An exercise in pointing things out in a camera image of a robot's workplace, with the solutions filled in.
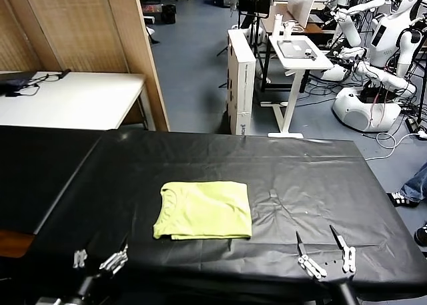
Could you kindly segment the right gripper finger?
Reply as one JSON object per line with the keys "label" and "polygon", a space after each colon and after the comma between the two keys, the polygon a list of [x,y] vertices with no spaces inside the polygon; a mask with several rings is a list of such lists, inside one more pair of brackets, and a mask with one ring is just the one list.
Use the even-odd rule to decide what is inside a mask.
{"label": "right gripper finger", "polygon": [[347,245],[344,240],[344,237],[333,227],[330,225],[331,232],[336,240],[338,247],[342,251],[342,270],[344,273],[352,273],[356,272],[356,248],[353,246]]}
{"label": "right gripper finger", "polygon": [[305,245],[296,231],[297,249],[298,249],[298,264],[307,272],[311,278],[321,280],[327,276],[327,271],[322,268],[317,262],[308,256]]}

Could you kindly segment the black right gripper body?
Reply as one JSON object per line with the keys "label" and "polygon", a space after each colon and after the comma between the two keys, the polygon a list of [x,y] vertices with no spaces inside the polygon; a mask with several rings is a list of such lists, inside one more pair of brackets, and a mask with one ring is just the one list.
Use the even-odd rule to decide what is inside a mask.
{"label": "black right gripper body", "polygon": [[345,272],[343,265],[343,259],[328,260],[320,264],[326,271],[326,276],[316,278],[316,282],[328,291],[329,304],[357,305],[359,300],[352,286],[354,274]]}

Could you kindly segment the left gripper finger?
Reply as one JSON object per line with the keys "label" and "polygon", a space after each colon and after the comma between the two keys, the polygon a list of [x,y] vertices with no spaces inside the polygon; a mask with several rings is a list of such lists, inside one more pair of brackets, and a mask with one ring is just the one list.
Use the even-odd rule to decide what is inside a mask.
{"label": "left gripper finger", "polygon": [[118,252],[110,255],[106,261],[100,264],[99,270],[110,274],[118,273],[128,261],[127,250],[128,244],[125,243]]}
{"label": "left gripper finger", "polygon": [[86,259],[86,250],[76,250],[73,254],[73,268],[84,268]]}

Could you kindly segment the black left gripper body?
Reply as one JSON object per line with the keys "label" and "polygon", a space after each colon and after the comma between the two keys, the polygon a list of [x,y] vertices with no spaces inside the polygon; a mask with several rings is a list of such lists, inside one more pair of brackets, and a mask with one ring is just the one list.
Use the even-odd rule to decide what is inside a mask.
{"label": "black left gripper body", "polygon": [[112,293],[112,271],[101,270],[95,274],[84,277],[78,287],[79,298],[101,298]]}

